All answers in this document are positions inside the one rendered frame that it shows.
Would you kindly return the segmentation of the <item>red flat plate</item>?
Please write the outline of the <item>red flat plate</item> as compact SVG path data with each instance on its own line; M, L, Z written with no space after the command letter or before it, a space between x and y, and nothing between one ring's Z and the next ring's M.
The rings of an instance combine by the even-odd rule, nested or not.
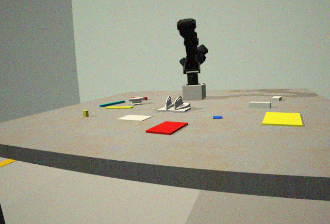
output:
M149 130L146 130L146 133L153 134L164 134L164 135L172 135L183 127L187 126L188 123L181 122L163 122Z

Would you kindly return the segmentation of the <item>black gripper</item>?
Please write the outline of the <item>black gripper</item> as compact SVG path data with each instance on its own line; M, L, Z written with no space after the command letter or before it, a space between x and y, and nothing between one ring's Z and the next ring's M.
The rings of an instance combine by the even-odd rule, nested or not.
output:
M202 44L201 44L201 45L198 47L198 49L197 49L197 53L196 53L195 55L198 55L198 54L200 54L200 55L205 55L206 53L208 53L208 49L207 49L207 47L206 47L205 45L202 45ZM180 63L182 64L182 66L184 66L185 61L186 61L185 58L180 59Z

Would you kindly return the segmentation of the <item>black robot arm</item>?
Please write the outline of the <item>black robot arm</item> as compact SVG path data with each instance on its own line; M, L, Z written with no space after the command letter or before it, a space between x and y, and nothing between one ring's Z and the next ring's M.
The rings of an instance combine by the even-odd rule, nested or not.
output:
M195 55L197 53L197 45L199 45L199 39L197 38L196 20L194 19L182 19L177 22L177 29L180 35L184 38L184 45L186 47L186 61L184 64L183 72L187 74L188 84L186 85L198 85L198 73L201 73L200 65L205 61L205 55ZM199 71L199 72L190 72ZM186 73L189 72L189 73Z

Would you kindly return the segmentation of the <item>small yellow block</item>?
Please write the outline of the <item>small yellow block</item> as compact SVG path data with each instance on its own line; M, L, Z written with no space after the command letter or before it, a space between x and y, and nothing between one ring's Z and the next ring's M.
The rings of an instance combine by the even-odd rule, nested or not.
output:
M87 116L89 116L89 112L88 111L83 111L83 117L87 117Z

